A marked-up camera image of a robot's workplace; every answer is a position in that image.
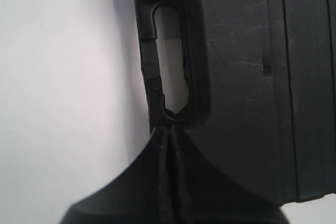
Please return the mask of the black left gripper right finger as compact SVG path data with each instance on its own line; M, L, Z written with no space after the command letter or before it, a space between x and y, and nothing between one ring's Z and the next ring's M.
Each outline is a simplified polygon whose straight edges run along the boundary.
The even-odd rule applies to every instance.
M168 164L174 223L288 223L275 206L222 174L187 134L169 127Z

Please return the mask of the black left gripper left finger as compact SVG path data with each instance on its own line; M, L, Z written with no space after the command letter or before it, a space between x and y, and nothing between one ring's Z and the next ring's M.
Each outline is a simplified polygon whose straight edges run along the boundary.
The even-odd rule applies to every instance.
M181 223L172 127L157 127L111 183L73 204L61 223Z

